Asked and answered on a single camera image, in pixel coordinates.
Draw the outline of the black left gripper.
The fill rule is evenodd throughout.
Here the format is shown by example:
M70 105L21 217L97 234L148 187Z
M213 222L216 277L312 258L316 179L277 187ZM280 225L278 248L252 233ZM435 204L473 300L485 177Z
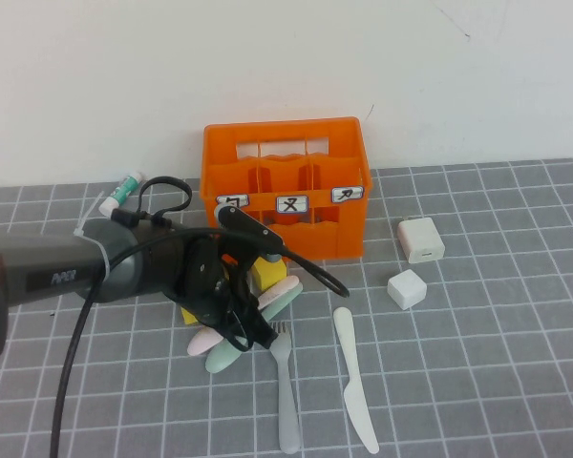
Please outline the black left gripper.
M275 330L258 305L247 279L190 282L190 313L200 323L223 330L223 337L238 351L248 350L248 338L265 349L275 341Z

